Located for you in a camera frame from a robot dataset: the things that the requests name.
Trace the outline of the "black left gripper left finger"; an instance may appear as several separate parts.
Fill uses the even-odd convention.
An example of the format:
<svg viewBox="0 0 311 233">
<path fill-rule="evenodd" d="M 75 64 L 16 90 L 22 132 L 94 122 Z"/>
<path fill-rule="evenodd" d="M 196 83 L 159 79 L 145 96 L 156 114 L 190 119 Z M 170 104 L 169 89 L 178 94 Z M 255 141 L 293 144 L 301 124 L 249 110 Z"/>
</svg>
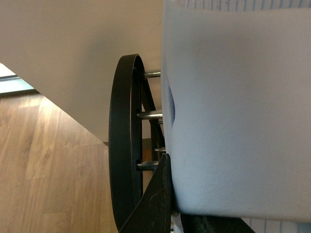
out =
<svg viewBox="0 0 311 233">
<path fill-rule="evenodd" d="M 172 200 L 171 159 L 163 154 L 140 202 L 119 232 L 169 233 Z"/>
</svg>

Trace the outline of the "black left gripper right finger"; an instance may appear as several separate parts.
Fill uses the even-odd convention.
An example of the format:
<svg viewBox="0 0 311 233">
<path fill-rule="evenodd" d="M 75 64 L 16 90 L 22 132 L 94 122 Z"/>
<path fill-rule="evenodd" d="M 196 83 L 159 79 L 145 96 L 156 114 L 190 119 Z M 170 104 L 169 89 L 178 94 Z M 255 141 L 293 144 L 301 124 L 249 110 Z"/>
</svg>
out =
<svg viewBox="0 0 311 233">
<path fill-rule="evenodd" d="M 241 218 L 181 214 L 185 233 L 254 233 Z"/>
</svg>

